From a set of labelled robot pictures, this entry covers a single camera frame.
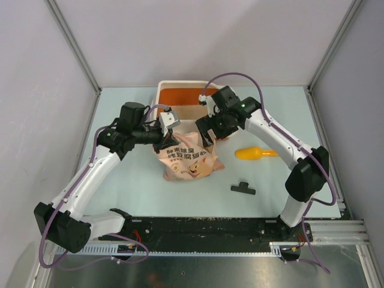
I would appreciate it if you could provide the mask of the yellow plastic scoop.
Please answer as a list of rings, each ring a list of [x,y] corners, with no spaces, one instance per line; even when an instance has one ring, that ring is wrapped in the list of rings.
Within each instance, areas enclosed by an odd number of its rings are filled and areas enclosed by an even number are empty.
[[[273,150],[265,150],[258,146],[243,148],[235,151],[236,158],[240,160],[260,160],[265,157],[277,157],[278,154]]]

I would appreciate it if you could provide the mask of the black bag clip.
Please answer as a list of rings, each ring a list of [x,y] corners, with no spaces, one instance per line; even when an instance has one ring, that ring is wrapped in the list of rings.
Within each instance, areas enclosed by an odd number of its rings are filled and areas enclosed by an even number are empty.
[[[232,185],[230,188],[231,191],[249,195],[255,195],[256,190],[249,187],[249,183],[241,181],[238,185]]]

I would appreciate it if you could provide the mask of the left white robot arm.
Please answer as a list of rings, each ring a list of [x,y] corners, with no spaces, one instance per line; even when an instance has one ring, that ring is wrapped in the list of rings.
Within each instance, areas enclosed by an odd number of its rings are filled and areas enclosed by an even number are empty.
[[[136,145],[151,145],[156,153],[178,144],[173,129],[180,120],[163,106],[155,120],[146,119],[152,108],[126,102],[110,125],[94,136],[91,156],[70,183],[49,203],[34,209],[42,241],[49,240],[71,253],[79,252],[90,240],[114,234],[125,240],[133,232],[128,214],[113,208],[104,214],[86,216],[85,208],[106,176]]]

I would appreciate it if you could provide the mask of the pink cat litter bag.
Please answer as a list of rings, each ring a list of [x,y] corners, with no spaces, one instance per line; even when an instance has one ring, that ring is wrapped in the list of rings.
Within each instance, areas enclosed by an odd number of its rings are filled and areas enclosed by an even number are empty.
[[[158,160],[165,165],[165,180],[191,181],[225,168],[218,159],[216,146],[204,148],[199,133],[175,133],[173,137],[178,143],[157,154]]]

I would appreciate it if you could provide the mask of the white orange litter box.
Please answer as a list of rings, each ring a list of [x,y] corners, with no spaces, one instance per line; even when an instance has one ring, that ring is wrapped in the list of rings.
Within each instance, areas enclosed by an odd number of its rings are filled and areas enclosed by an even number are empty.
[[[199,95],[206,84],[207,81],[201,80],[163,80],[158,84],[151,106],[167,105],[177,112],[180,124],[174,132],[197,132],[195,121],[208,114],[206,106],[199,104]]]

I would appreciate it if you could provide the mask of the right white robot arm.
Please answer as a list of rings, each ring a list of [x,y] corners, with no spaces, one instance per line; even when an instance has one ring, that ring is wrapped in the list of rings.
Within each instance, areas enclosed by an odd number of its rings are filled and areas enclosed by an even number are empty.
[[[314,195],[329,181],[328,151],[302,143],[255,98],[241,100],[228,86],[209,96],[200,95],[199,104],[208,111],[195,122],[205,147],[212,146],[214,139],[227,138],[243,129],[267,144],[288,166],[285,188],[289,196],[277,218],[277,235],[284,241],[292,240]]]

